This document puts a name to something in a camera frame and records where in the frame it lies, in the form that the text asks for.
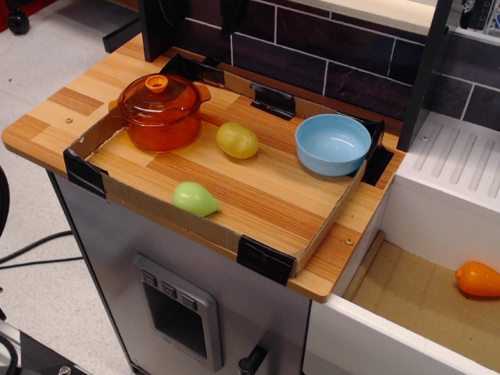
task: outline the light blue bowl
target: light blue bowl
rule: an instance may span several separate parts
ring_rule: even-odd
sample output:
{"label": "light blue bowl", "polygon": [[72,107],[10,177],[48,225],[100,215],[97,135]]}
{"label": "light blue bowl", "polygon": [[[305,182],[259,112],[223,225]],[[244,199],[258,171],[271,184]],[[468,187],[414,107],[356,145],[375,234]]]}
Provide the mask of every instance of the light blue bowl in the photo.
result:
{"label": "light blue bowl", "polygon": [[295,132],[297,154],[311,171],[324,176],[344,176],[361,166],[370,149],[369,131],[342,115],[309,117]]}

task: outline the floor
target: floor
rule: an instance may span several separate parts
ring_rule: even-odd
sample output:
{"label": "floor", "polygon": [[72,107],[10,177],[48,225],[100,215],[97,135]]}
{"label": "floor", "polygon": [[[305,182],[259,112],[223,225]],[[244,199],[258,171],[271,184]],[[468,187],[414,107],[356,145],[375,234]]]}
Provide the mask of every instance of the floor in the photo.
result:
{"label": "floor", "polygon": [[[102,37],[137,15],[104,0],[58,0],[30,17],[30,31],[0,33],[0,131],[107,56]],[[0,145],[11,205],[0,258],[69,225],[39,166]],[[4,265],[79,256],[61,237]],[[131,373],[82,260],[0,270],[6,322],[89,373]]]}

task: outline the glass pot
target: glass pot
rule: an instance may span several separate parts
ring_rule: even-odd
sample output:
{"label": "glass pot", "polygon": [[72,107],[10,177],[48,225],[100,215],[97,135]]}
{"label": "glass pot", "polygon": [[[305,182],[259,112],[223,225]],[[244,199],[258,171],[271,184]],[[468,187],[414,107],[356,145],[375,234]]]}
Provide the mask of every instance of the glass pot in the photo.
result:
{"label": "glass pot", "polygon": [[210,91],[205,85],[170,74],[151,74],[132,82],[109,104],[109,111],[127,121],[127,133],[138,147],[168,152],[195,139],[202,123],[200,105],[207,100]]}

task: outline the lid handle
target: lid handle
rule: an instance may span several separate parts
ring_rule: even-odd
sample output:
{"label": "lid handle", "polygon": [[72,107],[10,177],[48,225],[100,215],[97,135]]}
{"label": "lid handle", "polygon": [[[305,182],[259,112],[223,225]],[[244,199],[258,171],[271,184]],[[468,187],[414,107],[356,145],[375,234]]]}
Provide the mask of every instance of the lid handle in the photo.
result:
{"label": "lid handle", "polygon": [[166,85],[169,83],[169,80],[165,76],[161,76],[159,74],[155,76],[150,76],[146,80],[146,87],[153,91],[155,94],[163,92],[166,88]]}

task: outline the red object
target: red object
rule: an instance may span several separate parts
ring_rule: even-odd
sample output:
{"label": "red object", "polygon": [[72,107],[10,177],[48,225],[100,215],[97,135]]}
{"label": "red object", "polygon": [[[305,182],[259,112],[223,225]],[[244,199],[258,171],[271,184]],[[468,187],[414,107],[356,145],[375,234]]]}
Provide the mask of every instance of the red object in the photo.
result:
{"label": "red object", "polygon": [[129,124],[127,133],[137,146],[168,152],[192,142],[201,126],[200,105],[210,91],[183,77],[152,74],[139,78],[120,95],[117,107]]}
{"label": "red object", "polygon": [[[55,0],[36,0],[31,2],[28,5],[25,5],[21,8],[23,12],[25,12],[28,16],[31,16],[43,9],[47,5],[51,5]],[[0,32],[6,30],[9,25],[7,24],[7,17],[11,10],[7,8],[7,4],[5,0],[0,0]]]}

